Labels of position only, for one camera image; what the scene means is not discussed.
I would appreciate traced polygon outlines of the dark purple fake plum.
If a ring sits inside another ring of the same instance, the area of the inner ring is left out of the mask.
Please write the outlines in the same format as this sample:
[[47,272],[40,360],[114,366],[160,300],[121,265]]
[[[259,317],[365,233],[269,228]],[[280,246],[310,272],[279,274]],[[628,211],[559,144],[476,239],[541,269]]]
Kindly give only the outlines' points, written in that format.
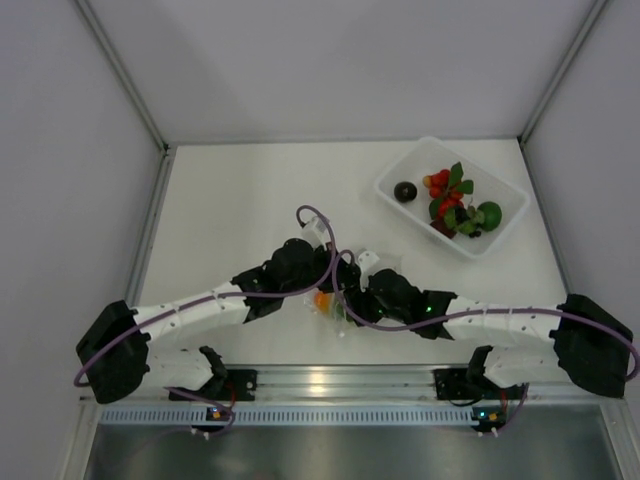
[[394,186],[393,196],[401,204],[412,202],[417,197],[417,187],[409,181],[401,181]]

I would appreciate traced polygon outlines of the fake strawberry bunch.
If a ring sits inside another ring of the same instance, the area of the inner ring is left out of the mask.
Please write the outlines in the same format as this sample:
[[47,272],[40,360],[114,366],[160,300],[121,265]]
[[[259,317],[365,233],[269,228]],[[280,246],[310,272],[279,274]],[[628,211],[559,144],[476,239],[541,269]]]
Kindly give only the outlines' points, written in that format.
[[430,198],[428,212],[432,220],[442,218],[449,201],[462,202],[465,196],[470,196],[475,190],[474,181],[465,176],[460,162],[448,169],[424,176],[422,184]]

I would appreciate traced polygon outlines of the aluminium mounting rail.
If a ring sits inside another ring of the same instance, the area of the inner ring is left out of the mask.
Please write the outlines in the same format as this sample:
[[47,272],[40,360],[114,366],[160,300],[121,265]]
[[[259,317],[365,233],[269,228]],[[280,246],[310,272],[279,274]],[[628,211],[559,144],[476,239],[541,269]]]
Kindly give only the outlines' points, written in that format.
[[179,388],[199,389],[214,375],[225,376],[235,369],[257,371],[255,399],[327,399],[327,398],[386,398],[406,396],[439,400],[436,394],[433,372],[444,368],[465,368],[463,366],[440,365],[240,365],[227,367],[206,367],[201,373],[203,381],[191,382],[187,369],[162,367],[158,372],[145,368],[136,371],[111,372],[90,375],[80,372],[74,379],[78,388],[92,390],[96,401],[110,404],[125,398],[149,397],[155,391],[163,391],[172,401],[216,402],[189,393]]

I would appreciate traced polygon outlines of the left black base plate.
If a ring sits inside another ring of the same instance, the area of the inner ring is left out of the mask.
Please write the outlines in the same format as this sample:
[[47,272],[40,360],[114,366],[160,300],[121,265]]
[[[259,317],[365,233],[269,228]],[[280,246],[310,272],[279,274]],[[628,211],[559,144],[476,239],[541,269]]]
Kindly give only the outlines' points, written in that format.
[[214,375],[199,389],[179,388],[179,391],[216,402],[252,402],[255,399],[256,387],[256,370],[232,368],[225,376]]

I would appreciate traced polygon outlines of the left frame post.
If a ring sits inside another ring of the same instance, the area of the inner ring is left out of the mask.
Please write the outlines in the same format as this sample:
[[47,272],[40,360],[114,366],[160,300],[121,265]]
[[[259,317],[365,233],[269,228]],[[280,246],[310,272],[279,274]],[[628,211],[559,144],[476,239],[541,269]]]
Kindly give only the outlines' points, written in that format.
[[123,90],[152,142],[161,152],[166,152],[169,149],[169,144],[161,133],[124,59],[117,50],[102,21],[99,19],[93,5],[90,1],[86,0],[73,0],[72,4],[86,25],[89,34],[114,74],[116,82]]

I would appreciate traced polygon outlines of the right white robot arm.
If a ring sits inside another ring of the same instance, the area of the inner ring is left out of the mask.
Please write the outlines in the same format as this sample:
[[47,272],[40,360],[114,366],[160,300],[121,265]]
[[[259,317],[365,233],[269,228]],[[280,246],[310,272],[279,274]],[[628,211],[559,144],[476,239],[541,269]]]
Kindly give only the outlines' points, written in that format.
[[342,292],[348,315],[362,326],[463,342],[474,351],[468,388],[480,397],[521,384],[570,382],[601,397],[623,397],[637,375],[633,333],[589,297],[570,294],[551,307],[508,307],[449,291],[421,290],[391,269]]

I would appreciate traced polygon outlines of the clear zip top bag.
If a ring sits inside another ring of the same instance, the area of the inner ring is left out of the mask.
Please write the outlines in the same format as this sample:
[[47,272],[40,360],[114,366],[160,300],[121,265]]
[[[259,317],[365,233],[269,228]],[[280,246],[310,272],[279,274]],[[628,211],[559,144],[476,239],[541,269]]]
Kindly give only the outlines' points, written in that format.
[[320,288],[306,293],[304,304],[315,316],[326,320],[338,338],[363,327],[353,314],[378,324],[388,317],[388,312],[373,296],[368,282],[383,270],[400,274],[401,256],[364,248],[356,252],[344,250],[336,260],[336,276],[330,273]]

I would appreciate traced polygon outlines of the dark fake grape bunch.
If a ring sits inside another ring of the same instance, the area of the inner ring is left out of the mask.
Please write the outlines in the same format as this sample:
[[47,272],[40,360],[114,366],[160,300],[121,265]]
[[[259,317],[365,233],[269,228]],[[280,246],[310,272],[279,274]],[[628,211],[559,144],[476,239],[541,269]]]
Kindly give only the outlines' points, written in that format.
[[486,230],[486,214],[479,206],[465,207],[460,201],[449,201],[442,215],[446,228],[456,234],[477,238]]

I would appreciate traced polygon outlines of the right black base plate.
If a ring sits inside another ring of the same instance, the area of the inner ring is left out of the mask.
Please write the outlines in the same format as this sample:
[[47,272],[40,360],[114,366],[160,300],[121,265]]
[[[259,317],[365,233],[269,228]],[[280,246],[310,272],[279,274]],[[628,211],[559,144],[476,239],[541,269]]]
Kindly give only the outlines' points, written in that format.
[[444,368],[433,372],[437,398],[454,403],[495,399],[498,388],[467,368]]

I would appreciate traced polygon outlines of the white plastic basket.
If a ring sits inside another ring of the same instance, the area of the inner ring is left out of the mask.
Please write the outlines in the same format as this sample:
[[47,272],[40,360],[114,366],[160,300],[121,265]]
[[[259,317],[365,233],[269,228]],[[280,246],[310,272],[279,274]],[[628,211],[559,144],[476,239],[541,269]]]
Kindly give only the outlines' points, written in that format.
[[530,205],[524,190],[433,137],[385,167],[374,191],[422,233],[474,260],[496,250]]

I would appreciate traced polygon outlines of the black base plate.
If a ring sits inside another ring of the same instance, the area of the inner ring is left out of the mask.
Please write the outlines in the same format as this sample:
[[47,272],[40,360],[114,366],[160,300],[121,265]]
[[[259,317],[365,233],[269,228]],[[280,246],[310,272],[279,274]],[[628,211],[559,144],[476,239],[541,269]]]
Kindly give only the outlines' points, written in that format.
[[495,399],[498,388],[467,368],[444,368],[433,372],[437,398],[454,403]]
[[216,402],[252,402],[255,399],[256,387],[256,370],[232,368],[225,376],[214,375],[199,389],[179,388],[179,391]]

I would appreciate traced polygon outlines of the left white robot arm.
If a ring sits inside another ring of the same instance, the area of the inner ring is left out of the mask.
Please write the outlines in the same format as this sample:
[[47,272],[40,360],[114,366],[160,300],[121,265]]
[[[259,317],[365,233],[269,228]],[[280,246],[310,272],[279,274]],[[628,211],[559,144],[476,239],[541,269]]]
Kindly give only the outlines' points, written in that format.
[[312,290],[356,287],[360,274],[356,261],[340,258],[332,243],[293,238],[263,264],[204,293],[151,307],[112,302],[76,346],[82,367],[74,384],[90,388],[100,404],[141,388],[171,387],[215,399],[227,373],[220,355],[204,344],[206,332],[266,317],[285,299]]

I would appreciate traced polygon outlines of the right frame post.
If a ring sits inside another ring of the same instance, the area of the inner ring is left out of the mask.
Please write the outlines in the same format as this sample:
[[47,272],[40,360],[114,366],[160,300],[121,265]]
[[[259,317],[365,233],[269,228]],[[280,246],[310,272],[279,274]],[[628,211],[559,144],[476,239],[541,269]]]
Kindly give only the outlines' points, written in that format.
[[520,147],[525,146],[531,138],[555,94],[563,84],[573,64],[610,4],[610,0],[595,0],[590,2],[589,8],[583,19],[579,22],[577,30],[571,36],[570,42],[561,54],[559,62],[554,67],[548,82],[536,100],[521,133],[518,135],[518,144]]

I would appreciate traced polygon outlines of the dark red fake fruit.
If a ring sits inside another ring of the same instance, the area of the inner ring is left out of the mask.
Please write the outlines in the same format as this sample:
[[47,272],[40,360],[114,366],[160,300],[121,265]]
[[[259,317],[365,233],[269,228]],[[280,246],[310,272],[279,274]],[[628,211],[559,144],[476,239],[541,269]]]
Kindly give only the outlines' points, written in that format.
[[436,219],[435,221],[431,222],[430,226],[447,239],[453,239],[457,234],[455,230],[448,228],[447,225],[440,219]]

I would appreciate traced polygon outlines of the orange fake fruit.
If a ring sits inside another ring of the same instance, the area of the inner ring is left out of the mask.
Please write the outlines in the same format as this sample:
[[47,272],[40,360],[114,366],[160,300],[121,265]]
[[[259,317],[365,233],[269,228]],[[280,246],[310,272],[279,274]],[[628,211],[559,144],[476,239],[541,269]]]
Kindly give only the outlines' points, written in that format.
[[318,291],[313,297],[313,304],[319,312],[328,314],[333,304],[333,295]]

